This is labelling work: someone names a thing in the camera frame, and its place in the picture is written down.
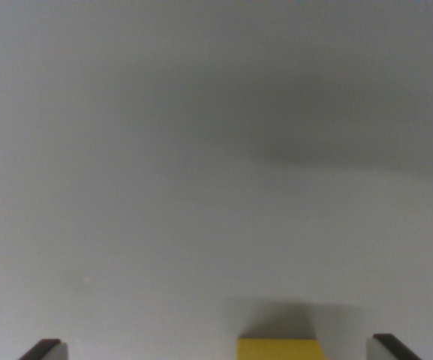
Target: white surface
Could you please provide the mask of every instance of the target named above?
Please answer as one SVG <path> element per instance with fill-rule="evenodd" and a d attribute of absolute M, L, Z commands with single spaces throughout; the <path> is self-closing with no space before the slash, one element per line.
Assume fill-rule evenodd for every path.
<path fill-rule="evenodd" d="M 398 360 L 382 343 L 374 338 L 366 341 L 366 358 L 367 360 Z"/>
<path fill-rule="evenodd" d="M 53 347 L 42 360 L 68 360 L 68 345 L 61 343 Z"/>
<path fill-rule="evenodd" d="M 119 69 L 285 74 L 293 48 L 332 79 L 371 59 L 416 94 L 419 115 L 389 124 L 421 168 L 274 164 L 128 127 L 156 119 Z M 377 150 L 384 124 L 355 131 Z M 333 359 L 387 331 L 433 359 L 432 164 L 433 2 L 0 4 L 0 359 L 42 337 L 72 360 L 232 359 L 250 321 L 234 309 L 261 299 L 341 305 L 315 318 Z"/>

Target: black edge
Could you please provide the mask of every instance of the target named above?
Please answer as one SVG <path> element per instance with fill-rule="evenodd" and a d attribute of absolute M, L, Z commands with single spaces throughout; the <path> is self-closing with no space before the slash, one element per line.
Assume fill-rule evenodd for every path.
<path fill-rule="evenodd" d="M 393 334 L 374 334 L 373 338 L 386 347 L 398 360 L 422 360 Z"/>
<path fill-rule="evenodd" d="M 41 360 L 53 347 L 59 345 L 59 339 L 42 339 L 34 345 L 20 360 Z"/>

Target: gray surface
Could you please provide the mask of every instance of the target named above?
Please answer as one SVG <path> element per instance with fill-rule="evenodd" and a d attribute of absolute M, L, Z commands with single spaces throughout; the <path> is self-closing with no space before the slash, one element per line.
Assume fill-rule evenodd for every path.
<path fill-rule="evenodd" d="M 302 303 L 433 359 L 433 2 L 0 4 L 0 359 L 232 359 Z"/>

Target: yellow block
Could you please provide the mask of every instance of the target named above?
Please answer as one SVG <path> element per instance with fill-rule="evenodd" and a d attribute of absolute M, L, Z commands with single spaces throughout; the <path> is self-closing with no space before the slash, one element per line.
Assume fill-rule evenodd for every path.
<path fill-rule="evenodd" d="M 239 339 L 236 360 L 326 360 L 316 340 Z"/>

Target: dark stripe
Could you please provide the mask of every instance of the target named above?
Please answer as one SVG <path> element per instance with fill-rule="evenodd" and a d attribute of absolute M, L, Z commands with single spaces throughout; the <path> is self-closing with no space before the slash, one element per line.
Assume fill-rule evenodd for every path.
<path fill-rule="evenodd" d="M 53 347 L 59 345 L 59 339 L 43 339 L 34 345 L 20 360 L 41 360 Z"/>
<path fill-rule="evenodd" d="M 380 341 L 398 360 L 421 360 L 393 334 L 374 334 L 373 338 Z"/>

